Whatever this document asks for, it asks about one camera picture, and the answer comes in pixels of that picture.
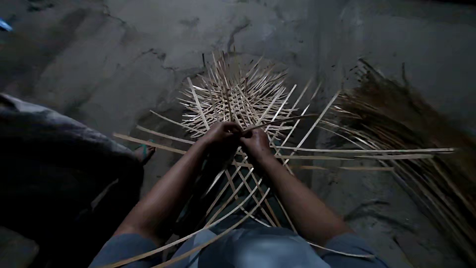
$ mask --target gray floor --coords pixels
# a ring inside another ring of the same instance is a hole
[[[311,77],[313,84],[323,81],[314,111],[342,82],[355,85],[349,70],[358,57],[397,80],[404,62],[407,78],[427,102],[476,133],[474,6],[419,0],[24,0],[2,2],[0,18],[15,30],[0,32],[3,91],[108,136],[150,138],[134,130],[136,124],[182,135],[149,109],[178,120],[178,89],[184,78],[203,71],[202,54],[209,59],[213,50],[234,49],[289,66],[289,84],[302,88]],[[312,138],[308,146],[322,147],[328,139],[319,132]],[[154,155],[144,191],[177,157]],[[391,267],[465,267],[390,175],[301,176],[341,214],[372,198],[390,202],[372,209],[403,225],[372,216],[349,224]]]

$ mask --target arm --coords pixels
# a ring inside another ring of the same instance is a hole
[[[232,122],[214,124],[190,147],[185,155],[167,171],[141,199],[120,224],[114,235],[136,233],[152,239],[157,245],[170,236],[170,224],[175,222],[186,201],[211,145],[234,138],[239,126]]]
[[[266,134],[261,129],[253,130],[251,137],[242,137],[240,140],[270,180],[300,235],[323,245],[334,236],[352,232],[343,220],[274,157]]]

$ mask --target forearm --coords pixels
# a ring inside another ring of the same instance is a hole
[[[191,194],[207,153],[208,144],[197,141],[129,212],[115,234],[136,232],[160,240]]]
[[[272,183],[300,235],[325,244],[334,236],[352,232],[309,188],[291,175],[272,155],[257,159]]]

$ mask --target hand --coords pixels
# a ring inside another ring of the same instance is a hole
[[[218,144],[235,136],[238,138],[241,135],[241,127],[235,122],[218,122],[214,123],[211,128],[199,139],[207,145]]]
[[[240,141],[246,147],[246,151],[257,160],[267,156],[273,156],[269,149],[268,137],[260,128],[247,133],[247,135],[240,138]]]

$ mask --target foot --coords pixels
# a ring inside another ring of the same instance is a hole
[[[134,151],[134,155],[139,160],[139,162],[142,163],[142,165],[145,165],[154,153],[155,153],[155,147],[148,146],[148,145],[145,148],[145,152],[144,152],[144,146],[141,146]]]

